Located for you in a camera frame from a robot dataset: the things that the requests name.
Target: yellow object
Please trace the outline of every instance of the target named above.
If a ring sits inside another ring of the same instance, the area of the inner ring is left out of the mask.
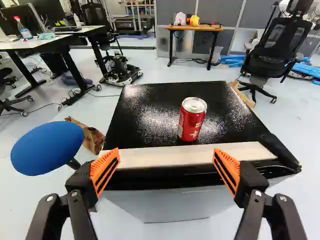
[[[200,17],[196,15],[192,15],[190,18],[190,26],[193,26],[193,27],[199,26],[199,19]]]

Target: wooden plank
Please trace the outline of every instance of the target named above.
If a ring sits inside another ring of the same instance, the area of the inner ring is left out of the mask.
[[[221,32],[223,31],[223,27],[219,27],[219,25],[210,26],[208,24],[200,24],[199,26],[172,26],[171,24],[167,25],[164,29],[167,30],[194,30],[194,31],[207,31],[207,32]]]
[[[247,98],[242,92],[238,90],[239,81],[232,81],[228,84],[249,108],[253,109],[255,107],[256,103]]]
[[[218,148],[238,161],[275,159],[268,149],[257,141],[185,146],[162,146],[119,149],[120,169],[143,169],[212,164],[214,148]],[[108,150],[102,150],[99,156]]]

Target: blue stool seat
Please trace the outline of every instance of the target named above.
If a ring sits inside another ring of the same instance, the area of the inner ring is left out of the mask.
[[[49,122],[23,135],[11,150],[13,167],[27,176],[46,174],[70,162],[84,140],[80,126]]]

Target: orange gripper pad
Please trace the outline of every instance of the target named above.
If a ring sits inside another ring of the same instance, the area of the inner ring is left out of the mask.
[[[92,180],[97,197],[103,192],[119,163],[120,158],[118,148],[108,151],[91,163],[89,176]]]
[[[235,197],[240,181],[240,162],[218,148],[213,150],[212,162],[224,184]]]

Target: computer monitor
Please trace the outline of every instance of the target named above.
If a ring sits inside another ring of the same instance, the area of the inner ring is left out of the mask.
[[[18,0],[19,4],[31,3],[37,13],[47,21],[46,26],[55,27],[54,22],[63,20],[65,16],[64,9],[59,0]]]
[[[33,36],[46,31],[33,5],[27,3],[0,9],[0,27],[6,35],[20,35],[14,16],[20,17],[21,23],[30,30]]]

